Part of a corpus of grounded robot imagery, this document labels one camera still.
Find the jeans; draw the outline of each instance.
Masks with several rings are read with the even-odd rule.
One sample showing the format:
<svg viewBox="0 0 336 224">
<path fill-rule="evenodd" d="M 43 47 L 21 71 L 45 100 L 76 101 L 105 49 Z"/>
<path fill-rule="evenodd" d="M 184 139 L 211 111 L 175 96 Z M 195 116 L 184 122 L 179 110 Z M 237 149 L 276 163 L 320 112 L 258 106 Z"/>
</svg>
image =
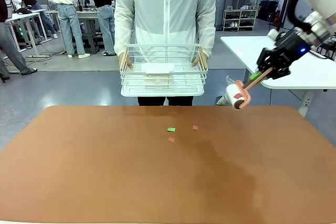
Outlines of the jeans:
<svg viewBox="0 0 336 224">
<path fill-rule="evenodd" d="M 32 8 L 34 10 L 41 10 L 41 9 L 43 9 L 42 6 L 38 2 L 36 2 L 36 4 L 32 6 Z M 49 28 L 49 30 L 51 31 L 51 33 L 55 34 L 54 26 L 52 25 L 50 19 L 46 16 L 46 14 L 44 12 L 40 12 L 40 16 L 41 16 L 42 22 L 47 25 L 47 27 Z M 43 30 L 42 30 L 42 26 L 41 26 L 40 21 L 37 22 L 37 27 L 38 27 L 38 30 L 40 32 L 40 35 L 43 36 Z"/>
<path fill-rule="evenodd" d="M 72 35 L 73 35 L 76 40 L 77 53 L 79 55 L 84 55 L 85 50 L 82 41 L 82 32 L 80 31 L 75 6 L 59 4 L 57 5 L 57 9 L 58 9 L 59 25 L 63 35 L 64 45 L 67 54 L 73 55 L 75 53 L 75 50 L 72 45 Z"/>
<path fill-rule="evenodd" d="M 105 51 L 114 54 L 114 15 L 111 5 L 97 8 L 100 30 L 103 33 Z"/>
<path fill-rule="evenodd" d="M 14 66 L 20 70 L 20 73 L 29 73 L 32 69 L 27 67 L 26 61 L 22 54 L 17 51 L 12 33 L 9 31 L 8 25 L 0 23 L 0 46 L 5 51 L 8 58 L 14 64 Z M 8 77 L 9 72 L 5 66 L 5 62 L 0 57 L 0 75 L 2 77 Z"/>
<path fill-rule="evenodd" d="M 194 97 L 167 97 L 169 106 L 192 106 Z M 138 97 L 139 106 L 163 106 L 166 97 Z"/>
</svg>

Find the black pants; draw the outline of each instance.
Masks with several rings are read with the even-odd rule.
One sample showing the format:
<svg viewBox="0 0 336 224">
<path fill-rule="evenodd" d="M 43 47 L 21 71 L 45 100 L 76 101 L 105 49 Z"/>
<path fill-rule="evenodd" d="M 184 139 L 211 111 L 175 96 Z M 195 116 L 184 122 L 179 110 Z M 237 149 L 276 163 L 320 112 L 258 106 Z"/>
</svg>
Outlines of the black pants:
<svg viewBox="0 0 336 224">
<path fill-rule="evenodd" d="M 194 97 L 167 97 L 169 106 L 192 106 Z M 139 106 L 163 106 L 166 97 L 138 97 Z"/>
</svg>

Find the person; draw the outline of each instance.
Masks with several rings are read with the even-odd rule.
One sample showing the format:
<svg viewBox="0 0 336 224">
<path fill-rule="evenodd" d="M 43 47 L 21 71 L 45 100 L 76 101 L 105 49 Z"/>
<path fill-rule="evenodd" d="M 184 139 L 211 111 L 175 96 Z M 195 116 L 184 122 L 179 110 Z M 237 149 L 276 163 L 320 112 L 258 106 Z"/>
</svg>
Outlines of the person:
<svg viewBox="0 0 336 224">
<path fill-rule="evenodd" d="M 86 54 L 84 50 L 82 33 L 80 30 L 79 20 L 75 8 L 75 6 L 77 5 L 77 0 L 49 0 L 49 1 L 54 4 L 57 4 L 60 29 L 63 35 L 64 45 L 68 54 L 68 58 L 72 58 L 75 53 L 75 50 L 72 45 L 72 35 L 76 40 L 78 58 L 83 59 L 89 57 L 90 54 Z"/>
<path fill-rule="evenodd" d="M 24 57 L 17 51 L 14 39 L 12 38 L 12 33 L 9 31 L 8 25 L 5 23 L 7 17 L 7 4 L 5 0 L 0 0 L 0 46 L 14 66 L 20 71 L 22 76 L 37 72 L 36 68 L 27 67 Z M 6 68 L 2 57 L 0 57 L 0 79 L 3 82 L 10 79 L 9 71 Z"/>
<path fill-rule="evenodd" d="M 36 0 L 22 0 L 22 1 L 23 1 L 23 3 L 25 3 L 26 7 L 28 7 L 30 5 L 33 10 L 43 9 L 42 6 Z M 41 16 L 42 22 L 45 23 L 47 25 L 47 27 L 49 28 L 49 30 L 51 31 L 53 38 L 57 39 L 58 37 L 57 37 L 57 34 L 55 32 L 54 26 L 52 25 L 50 19 L 46 16 L 45 12 L 40 12 L 40 16 Z M 41 23 L 39 21 L 37 22 L 37 28 L 40 32 L 40 35 L 43 36 L 42 26 L 41 26 Z"/>
<path fill-rule="evenodd" d="M 98 21 L 105 45 L 104 56 L 116 56 L 114 52 L 114 17 L 112 1 L 114 0 L 93 0 L 97 7 Z"/>
<path fill-rule="evenodd" d="M 194 44 L 201 46 L 193 61 L 207 62 L 215 40 L 216 0 L 115 0 L 115 46 L 119 65 L 132 68 L 127 52 L 133 22 L 139 45 Z M 193 97 L 170 97 L 169 105 L 191 106 Z M 165 97 L 138 97 L 140 106 L 163 105 Z"/>
</svg>

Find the hand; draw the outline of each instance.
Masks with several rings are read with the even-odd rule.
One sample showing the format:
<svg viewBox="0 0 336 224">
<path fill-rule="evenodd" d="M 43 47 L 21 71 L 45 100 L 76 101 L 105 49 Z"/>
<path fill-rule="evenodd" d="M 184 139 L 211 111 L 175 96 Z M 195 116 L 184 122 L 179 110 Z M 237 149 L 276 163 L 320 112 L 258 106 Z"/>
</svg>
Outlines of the hand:
<svg viewBox="0 0 336 224">
<path fill-rule="evenodd" d="M 193 62 L 193 67 L 195 67 L 202 59 L 202 63 L 205 69 L 208 68 L 208 56 L 203 52 L 203 49 L 200 48 L 200 53 L 197 55 L 196 59 Z"/>
<path fill-rule="evenodd" d="M 130 57 L 129 57 L 128 51 L 123 52 L 123 53 L 119 56 L 119 68 L 120 68 L 120 69 L 122 69 L 123 66 L 125 65 L 125 61 L 126 61 L 127 66 L 128 66 L 130 69 L 133 69 L 133 65 L 132 65 L 131 59 L 130 59 Z"/>
</svg>

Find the person in white shirt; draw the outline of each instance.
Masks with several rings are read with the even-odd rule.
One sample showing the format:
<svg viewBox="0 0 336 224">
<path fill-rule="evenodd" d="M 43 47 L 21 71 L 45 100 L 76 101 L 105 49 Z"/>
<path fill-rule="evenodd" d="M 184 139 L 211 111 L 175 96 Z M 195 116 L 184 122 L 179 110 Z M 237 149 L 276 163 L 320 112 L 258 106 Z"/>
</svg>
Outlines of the person in white shirt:
<svg viewBox="0 0 336 224">
<path fill-rule="evenodd" d="M 132 68 L 127 45 L 133 23 L 139 45 L 194 44 L 200 53 L 191 64 L 202 59 L 206 66 L 215 40 L 216 0 L 115 0 L 115 44 L 120 65 Z M 193 97 L 168 97 L 169 105 L 192 105 Z M 139 105 L 163 105 L 165 97 L 139 97 Z"/>
<path fill-rule="evenodd" d="M 82 33 L 80 31 L 78 16 L 75 6 L 77 0 L 49 0 L 50 2 L 57 4 L 58 19 L 60 23 L 60 29 L 63 35 L 65 49 L 68 54 L 68 58 L 72 58 L 75 54 L 75 50 L 72 45 L 72 35 L 76 40 L 78 58 L 83 59 L 89 57 L 90 54 L 86 54 L 82 41 Z"/>
</svg>

